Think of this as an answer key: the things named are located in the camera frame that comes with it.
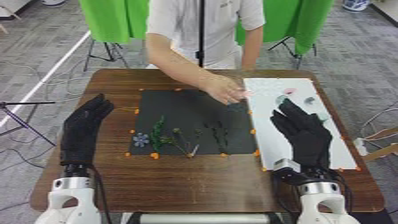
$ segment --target floor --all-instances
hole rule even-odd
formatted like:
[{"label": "floor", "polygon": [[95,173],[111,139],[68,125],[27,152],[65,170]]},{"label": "floor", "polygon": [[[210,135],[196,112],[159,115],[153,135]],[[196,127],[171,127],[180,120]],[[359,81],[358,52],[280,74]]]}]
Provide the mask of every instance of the floor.
[{"label": "floor", "polygon": [[[57,8],[45,7],[38,1],[24,12],[22,18],[22,21],[2,21],[11,33],[9,35],[0,33],[0,99],[8,102],[18,102],[24,99],[40,78],[49,74],[88,32],[79,0],[70,0]],[[274,51],[267,51],[271,46],[272,43],[264,46],[258,68],[292,69],[294,59],[287,49],[280,47]],[[132,40],[123,47],[130,68],[144,68],[143,41]],[[33,118],[33,126],[52,141],[57,139],[61,125],[75,109],[93,72],[104,67],[125,67],[121,61],[109,63],[95,59],[89,71],[82,72],[88,48],[89,41],[77,49],[52,76],[56,79],[49,80],[31,99],[57,101],[57,105],[40,107]],[[100,44],[95,51],[97,54],[104,54]],[[374,9],[367,9],[363,13],[349,13],[336,3],[319,40],[319,56],[315,57],[312,53],[306,55],[303,69],[317,74],[352,138],[361,135],[361,126],[374,114],[398,101],[397,52],[397,27]],[[72,85],[66,83],[70,75],[73,76]],[[20,110],[22,117],[27,116],[31,109],[33,107],[25,106]],[[0,132],[15,126],[17,123],[9,121]],[[377,119],[375,128],[395,126],[397,114],[391,112]],[[397,141],[398,139],[390,139],[379,144],[386,146]],[[0,137],[0,145],[0,179],[4,180],[0,182],[0,223],[25,224],[33,223],[40,216],[40,212],[31,209],[29,198],[43,169],[24,163],[17,152],[6,149],[17,149],[25,158],[45,153],[31,160],[36,165],[45,166],[52,147],[25,130]],[[384,193],[386,208],[393,211],[398,209],[398,156],[391,155],[368,162],[368,168]],[[391,217],[398,223],[398,213]]]}]

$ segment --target white paper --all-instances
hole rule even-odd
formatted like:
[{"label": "white paper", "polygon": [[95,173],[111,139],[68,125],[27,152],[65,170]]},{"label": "white paper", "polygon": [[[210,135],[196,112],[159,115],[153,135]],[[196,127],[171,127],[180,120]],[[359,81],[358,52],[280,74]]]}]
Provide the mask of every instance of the white paper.
[{"label": "white paper", "polygon": [[[278,109],[278,97],[287,95],[285,90],[294,88],[296,92],[288,95],[290,100],[312,114],[329,117],[324,125],[333,134],[331,142],[331,168],[356,169],[358,164],[351,150],[342,139],[342,133],[333,121],[333,117],[317,94],[313,81],[306,78],[249,78],[246,79],[246,89],[251,91],[249,108],[253,111],[253,125],[256,129],[256,141],[262,152],[264,167],[272,170],[280,159],[292,159],[292,145],[272,124],[272,111]],[[313,97],[313,105],[306,104],[306,99]]]}]

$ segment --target green backdrop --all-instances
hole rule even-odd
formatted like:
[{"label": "green backdrop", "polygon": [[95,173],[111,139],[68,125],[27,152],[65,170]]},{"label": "green backdrop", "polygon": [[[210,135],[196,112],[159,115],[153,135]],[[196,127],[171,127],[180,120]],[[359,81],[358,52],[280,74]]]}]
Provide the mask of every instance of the green backdrop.
[{"label": "green backdrop", "polygon": [[[146,38],[150,0],[81,0],[93,38],[102,42],[128,43]],[[333,0],[265,0],[265,42],[296,38],[296,53],[306,54],[324,27]],[[239,25],[237,41],[246,42]]]}]

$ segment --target black robotic glove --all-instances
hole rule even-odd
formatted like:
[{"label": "black robotic glove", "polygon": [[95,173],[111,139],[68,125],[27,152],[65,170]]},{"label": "black robotic glove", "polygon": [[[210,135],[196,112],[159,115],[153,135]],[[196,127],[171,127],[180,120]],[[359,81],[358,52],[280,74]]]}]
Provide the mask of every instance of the black robotic glove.
[{"label": "black robotic glove", "polygon": [[333,135],[319,115],[310,115],[290,99],[285,100],[280,110],[283,114],[274,111],[271,119],[294,147],[294,161],[304,167],[320,166],[329,169]]},{"label": "black robotic glove", "polygon": [[102,121],[114,110],[114,104],[104,94],[91,99],[73,112],[65,122],[61,141],[61,165],[93,165],[97,136]]}]

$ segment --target light stand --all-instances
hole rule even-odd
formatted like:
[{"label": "light stand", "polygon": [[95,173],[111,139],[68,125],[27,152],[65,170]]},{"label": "light stand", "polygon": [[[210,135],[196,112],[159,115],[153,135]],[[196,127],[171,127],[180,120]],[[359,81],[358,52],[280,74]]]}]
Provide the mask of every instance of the light stand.
[{"label": "light stand", "polygon": [[[283,46],[287,47],[288,51],[290,51],[290,55],[292,57],[297,59],[297,65],[296,65],[296,69],[301,69],[301,65],[303,65],[303,55],[296,54],[296,52],[290,49],[290,46],[287,44],[287,41],[292,37],[285,37],[285,39],[278,42],[278,44],[272,46],[272,48],[269,49],[269,51],[274,50],[274,48],[283,44]],[[317,57],[317,44],[313,44],[313,50],[315,50],[315,57]]]},{"label": "light stand", "polygon": [[203,67],[205,61],[205,15],[207,15],[207,1],[200,2],[200,51],[196,52],[196,58],[200,60],[198,65]]},{"label": "light stand", "polygon": [[[0,110],[6,112],[6,114],[9,115],[9,117],[13,118],[13,120],[17,121],[17,123],[20,124],[20,127],[13,128],[11,130],[8,130],[6,132],[0,133],[0,136],[11,134],[15,131],[18,131],[22,128],[27,128],[36,135],[47,140],[47,142],[52,144],[52,146],[56,146],[54,142],[50,141],[50,139],[47,138],[47,136],[40,133],[40,131],[34,129],[34,127],[29,125],[33,116],[34,116],[34,112],[38,110],[40,105],[43,104],[56,104],[56,102],[31,102],[31,103],[0,103]],[[34,109],[31,111],[29,114],[29,118],[27,121],[24,121],[24,119],[18,117],[18,115],[13,113],[13,111],[9,110],[8,106],[13,105],[34,105]]]},{"label": "light stand", "polygon": [[128,62],[127,62],[123,54],[120,52],[120,50],[123,49],[121,45],[118,43],[104,42],[104,47],[105,47],[107,56],[109,56],[109,58],[104,58],[104,57],[93,55],[95,44],[97,44],[97,40],[91,39],[89,53],[88,53],[88,59],[86,59],[86,64],[84,64],[84,72],[88,71],[88,68],[89,68],[91,58],[98,58],[98,59],[105,60],[107,62],[116,62],[118,59],[121,59],[125,66],[128,68]]}]

